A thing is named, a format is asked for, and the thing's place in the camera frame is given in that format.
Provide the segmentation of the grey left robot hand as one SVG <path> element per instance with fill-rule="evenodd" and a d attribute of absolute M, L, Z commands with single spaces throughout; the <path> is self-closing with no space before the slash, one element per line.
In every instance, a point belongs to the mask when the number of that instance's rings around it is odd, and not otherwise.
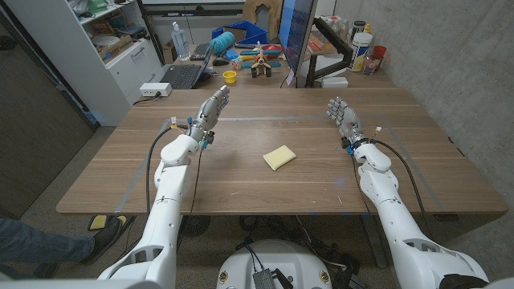
<path fill-rule="evenodd" d="M 217 124 L 219 115 L 229 103 L 230 88 L 227 85 L 220 87 L 198 109 L 192 124 L 186 130 L 186 135 L 200 141 Z"/>

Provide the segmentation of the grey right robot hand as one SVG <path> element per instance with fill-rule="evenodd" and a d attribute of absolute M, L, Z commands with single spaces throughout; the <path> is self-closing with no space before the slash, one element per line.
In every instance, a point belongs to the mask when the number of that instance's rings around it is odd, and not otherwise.
<path fill-rule="evenodd" d="M 356 149 L 368 141 L 355 111 L 340 97 L 328 102 L 327 115 L 335 122 L 342 136 L 344 149 Z"/>

